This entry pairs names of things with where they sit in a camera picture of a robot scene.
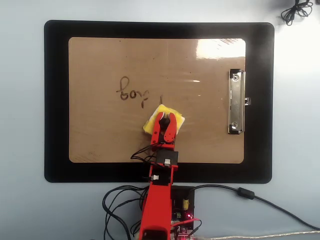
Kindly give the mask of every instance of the circuit board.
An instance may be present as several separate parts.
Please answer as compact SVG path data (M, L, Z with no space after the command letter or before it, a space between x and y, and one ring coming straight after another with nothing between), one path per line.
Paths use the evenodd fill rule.
M171 187L171 224L190 220L194 218L195 210L195 192L192 191L189 194L189 190L192 186L172 186ZM188 196L188 209L184 210L184 199ZM194 229L194 223L182 224L171 230L171 240L193 240L193 236L188 238L188 234Z

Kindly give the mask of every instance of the black cable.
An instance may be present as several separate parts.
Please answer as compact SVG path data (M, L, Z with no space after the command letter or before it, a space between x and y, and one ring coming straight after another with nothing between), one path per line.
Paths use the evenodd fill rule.
M270 206L272 206L272 207L274 207L274 208L282 211L283 213L285 213L285 214L289 215L290 217L294 218L295 220L297 220L297 221L300 222L301 224L303 224L303 225L305 225L305 226L307 226L307 227L309 227L309 228L311 228L311 229L320 231L320 227L313 226L313 225L311 225L311 224L303 221L300 217L297 217L296 215L294 215L293 213L291 213L291 212L283 209L282 207L280 207L280 206L278 206L278 205L275 205L274 203L272 203L272 202L270 202L270 201L268 201L268 200L265 200L265 199L263 199L262 197L259 197L259 196L254 196L254 198L255 198L255 199L258 199L258 200L260 200L260 201L262 201L262 202L264 202L264 203L266 203L266 204L269 204Z
M118 191L118 190L144 191L147 188L148 187L136 187L136 186L132 186L132 185L123 185L123 186L119 186L119 187L116 187L116 188L108 191L103 197L103 200L102 200L103 209L105 210L107 215L110 215L111 217L116 219L123 226L128 240L131 240L131 236L130 236L130 232L129 232L127 224L125 223L125 221L121 217L115 215L112 211L110 211L110 208L108 208L106 206L106 199L114 191Z
M201 227L202 221L201 221L200 219L199 219L199 221L200 221L199 226L197 226L195 229L192 230L192 232L190 232L190 233L188 234L188 238L190 238L190 236L191 236L192 234L194 234L196 231L198 231L198 229Z
M295 20L296 13L300 17L308 17L312 13L312 6L314 5L310 0L306 0L305 2L299 3L300 0L295 0L295 4L293 7L290 7L284 10L281 13L281 18L285 21L285 24L291 26L293 21ZM310 12L307 12L304 9L310 8Z
M134 223L131 228L130 228L130 233L132 234L133 237L135 237L135 234L137 234L140 230L140 225L141 225L141 220L137 221Z
M134 191L134 192L136 192L137 194L139 194L140 197L141 197L141 194L140 194L137 190L134 190L134 189L124 189L124 190L121 190L121 191L118 192L117 195L115 195L115 197L113 198L112 202L111 202L110 205L109 205L109 209L111 208L111 206L112 206L113 203L115 202L116 198L117 198L121 193L123 193L123 192L125 192L125 191ZM109 222L109 221L107 220L107 218L108 218L108 213L105 214L105 227L104 227L104 231L103 231L103 240L106 240L106 233L107 233L108 236L111 238L111 240L115 240L115 239L111 236L111 234L109 233L109 231L108 231L108 222Z
M190 193L194 190L197 190L197 189L201 189L201 188L222 188L222 189L227 189L227 190L231 190L231 191L234 191L236 192L239 196L241 197L244 197L244 198L247 198L247 199L258 199L272 207L274 207L275 209L278 209L280 210L281 212L289 215L290 217L294 218L295 220L297 220L298 222L300 222L301 224L311 228L311 229L314 229L314 230L318 230L320 231L320 227L317 227L317 226L313 226L305 221L303 221L301 218L297 217L296 215L294 215L293 213L283 209L282 207L278 206L278 205L275 205L274 203L268 201L268 200L265 200L263 199L262 197L259 197L259 196L256 196L255 193L253 191L250 191L250 190L247 190L245 188L242 188L242 187L239 187L238 189L236 188L233 188L233 187L230 187L230 186L225 186L225 185L219 185L219 184L204 184L204 185L199 185L199 186L195 186L193 188L191 188L188 192L188 197L190 195Z
M124 201L124 202L120 203L119 205L117 205L117 206L112 210L112 213L114 213L117 208L120 208L120 207L122 207L123 205L126 205L126 204L131 203L131 202L134 202L134 201L138 201L138 200L140 200L140 198L134 198L134 199L130 199L130 200ZM105 223L105 228L107 229L107 231L108 231L108 224L109 224L109 221L110 221L110 217L111 217L111 216L109 215L109 218L107 219L107 221L106 221L106 223Z
M142 157L140 157L140 156L137 156L138 154L141 154L141 153L147 151L148 149L150 149L150 148L152 148L152 147L160 147L160 146L162 146L163 144L164 144L164 143L162 143L162 142L156 142L156 143L154 143L154 144L150 144L150 145L148 145L148 146L145 146L145 147L143 147L142 149L136 151L134 154L132 154L132 156L130 157L130 159L132 159L132 160L140 160L140 161L142 161L142 162L144 162L144 163L146 163L146 164L154 164L155 166L158 166L158 167L160 167L160 168L165 168L165 166L162 166L162 165L156 163L155 161L150 161L151 158L154 158L154 157L155 157L155 154L156 154L157 151L154 151L154 153L153 153L152 155L148 155L148 156L146 156L145 158L142 158Z
M221 189L228 189L228 190L232 190L232 191L237 192L237 189L230 187L230 186L224 186L224 185L219 185L219 184L203 184L203 185L199 185L199 186L195 186L195 187L191 188L188 192L188 196L186 197L186 199L189 198L190 193L192 191L197 190L197 189L202 189L202 188L221 188Z

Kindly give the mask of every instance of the wire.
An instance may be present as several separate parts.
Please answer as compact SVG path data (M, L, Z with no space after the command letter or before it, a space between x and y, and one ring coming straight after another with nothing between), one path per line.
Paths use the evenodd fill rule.
M188 234L188 238L190 238L191 235L194 234L196 231L198 231L198 229L201 227L202 221L201 221L200 219L199 219L199 221L200 221L199 226L197 226L195 229L192 230L192 232L190 232L190 233Z
M192 219L189 219L189 220L179 221L179 222L176 222L174 224L171 224L171 228L174 228L176 226L180 226L180 225L183 225L183 224L189 224L189 223L192 223L194 221L200 221L201 222L201 220L199 218L192 218Z
M221 188L221 189L228 189L228 190L235 191L235 192L238 191L237 189L230 187L230 186L219 185L219 184L203 184L203 185L199 185L199 186L195 186L195 187L191 188L188 192L188 196L186 197L186 199L189 199L190 193L192 191L195 191L197 189L202 189L202 188Z
M275 205L274 203L272 203L272 202L270 202L270 201L268 201L268 200L265 200L265 199L263 199L262 197L259 197L259 196L254 196L254 198L255 198L255 199L258 199L258 200L260 200L260 201L262 201L262 202L264 202L264 203L266 203L266 204L269 204L270 206L272 206L272 207L274 207L274 208L282 211L283 213L285 213L285 214L289 215L290 217L296 219L296 220L297 220L298 222L300 222L301 224L303 224L303 225L305 225L305 226L307 226L307 227L309 227L309 228L311 228L311 229L320 231L320 227L313 226L313 225L311 225L311 224L303 221L301 218L299 218L299 217L297 217L296 215L294 215L293 213L291 213L291 212L283 209L282 207L280 207L280 206L278 206L278 205Z
M295 0L293 7L290 7L281 13L281 18L288 26L292 25L293 21L295 20L296 13L303 18L308 17L312 13L312 6L314 5L313 2L310 2L310 0L306 0L305 2L301 3L299 2L300 0Z
M114 240L114 238L110 235L109 231L108 231L108 220L107 220L107 217L108 215L110 215L111 217L113 217L114 219L116 219L124 228L125 230L125 233L126 233L126 237L128 240L131 240L131 236L130 236L130 232L129 232L129 229L128 229L128 226L126 224L126 222L119 216L115 215L111 210L110 210L110 207L111 205L114 203L115 199L117 198L117 196L119 196L120 192L115 196L115 198L113 199L113 201L111 202L110 204L110 207L107 207L106 206L106 199L107 197L112 193L112 192L115 192L115 191L121 191L121 192L124 192L123 190L125 191L145 191L146 189L148 189L149 186L147 187L136 187L136 186L132 186L132 185L123 185L123 186L119 186L119 187L116 187L114 189L111 189L110 191L108 191L103 199L102 199L102 207L103 209L105 210L106 212L106 216L105 216L105 219L106 219L106 226L105 226L105 230L104 230L104 235L103 235L103 238L106 239L106 233L108 233L109 237Z
M233 187L230 187L230 186L225 186L225 185L219 185L219 184L204 184L204 185L199 185L199 186L195 186L193 188L191 188L188 192L188 198L190 196L190 193L196 189L201 189L201 188L222 188L222 189L227 189L227 190L231 190L231 191L234 191L236 192L239 196L241 197L244 197L244 198L247 198L247 199L258 199L278 210L280 210L281 212L289 215L290 217L296 219L298 222L300 222L301 224L309 227L309 228L312 228L314 230L318 230L320 231L320 227L317 227L317 226L313 226L305 221L303 221L301 218L297 217L296 215L294 215L293 213L283 209L282 207L278 206L278 205L275 205L274 203L268 201L268 200L265 200L264 198L262 197L259 197L259 196L256 196L255 193L253 191L250 191L250 190L247 190L247 189L244 189L242 187L239 187L238 189L236 188L233 188Z
M138 201L140 198L134 198L134 199L130 199L130 200L127 200L127 201L124 201L124 202L122 202L122 203L120 203L118 206L116 206L113 210L112 210L112 213L114 213L114 211L117 209L117 208L120 208L120 207L122 207L123 205L126 205L126 204L128 204L128 203L131 203L131 202L134 202L134 201ZM106 221L106 223L105 223L105 228L107 229L107 231L108 231L108 224L109 224L109 220L110 220L110 215L109 215L109 218L108 218L108 220Z
M195 239L196 240L267 239L267 238L287 237L287 236L303 235L303 234L320 234L320 231L296 231L296 232L276 233L276 234L262 235L262 236L220 236L220 237L211 237L211 238L197 236Z
M154 143L154 144L145 146L144 148L142 148L142 149L136 151L134 154L132 154L132 156L130 157L130 159L132 159L132 160L140 160L140 161L142 161L142 162L144 162L144 163L146 163L146 164L153 164L153 165L157 165L157 166L159 166L159 167L161 167L161 168L165 168L165 166L162 166L162 165L156 163L155 161L150 161L152 158L155 158L155 157L156 157L155 154L156 154L157 150L154 151L154 153L153 153L152 155L148 155L148 156L146 156L145 158L142 158L142 157L140 157L140 156L137 156L138 154L141 154L141 153L149 150L149 149L152 148L152 147L161 147L162 145L163 145L162 142L156 142L156 143Z
M132 234L133 237L135 237L135 234L137 234L140 230L140 225L141 225L141 220L137 221L134 223L131 228L130 228L130 233Z

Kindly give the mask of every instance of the yellow sponge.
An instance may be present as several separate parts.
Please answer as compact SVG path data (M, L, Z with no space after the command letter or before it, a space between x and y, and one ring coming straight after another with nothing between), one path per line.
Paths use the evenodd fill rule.
M169 113L173 113L175 115L175 118L176 118L176 134L178 134L179 129L181 128L182 124L185 121L185 118L178 111L176 111L176 110L174 110L172 108L166 107L163 104L159 105L157 107L157 109L154 111L154 113L152 114L152 116L150 117L150 119L148 121L146 121L146 123L143 126L143 130L147 134L151 134L152 135L152 133L154 131L156 117L157 117L158 113L160 113L160 112L164 112L166 115L168 115Z

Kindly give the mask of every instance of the metal clip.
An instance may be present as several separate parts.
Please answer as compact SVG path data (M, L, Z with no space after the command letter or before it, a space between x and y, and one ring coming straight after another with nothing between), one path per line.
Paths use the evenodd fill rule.
M240 69L229 72L229 134L240 134L245 131L245 106L251 99L245 97L246 73Z

